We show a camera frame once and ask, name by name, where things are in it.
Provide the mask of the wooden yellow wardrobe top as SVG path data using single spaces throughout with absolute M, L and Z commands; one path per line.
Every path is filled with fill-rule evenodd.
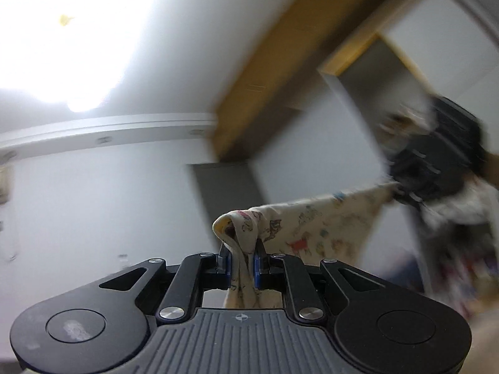
M 216 108 L 211 144 L 219 161 L 260 152 L 298 117 L 316 74 L 342 74 L 412 1 L 294 0 Z

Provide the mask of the clothes pile on shelf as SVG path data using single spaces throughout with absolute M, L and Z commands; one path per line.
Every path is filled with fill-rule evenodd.
M 465 318 L 498 305 L 498 191 L 477 177 L 419 209 L 425 293 Z

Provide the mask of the grey door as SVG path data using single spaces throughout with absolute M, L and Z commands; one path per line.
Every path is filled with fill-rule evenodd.
M 266 203 L 266 198 L 248 162 L 217 162 L 187 165 L 201 199 L 211 243 L 221 241 L 212 232 L 213 222 L 232 210 L 243 210 Z

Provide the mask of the cartoon print cream garment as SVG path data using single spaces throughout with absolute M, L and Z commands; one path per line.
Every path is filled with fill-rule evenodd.
M 258 290 L 253 262 L 256 242 L 268 254 L 296 256 L 306 265 L 338 259 L 355 265 L 366 248 L 395 184 L 385 182 L 355 191 L 288 203 L 233 210 L 219 216 L 213 233 L 232 255 L 228 309 L 274 309 L 282 306 L 275 290 Z

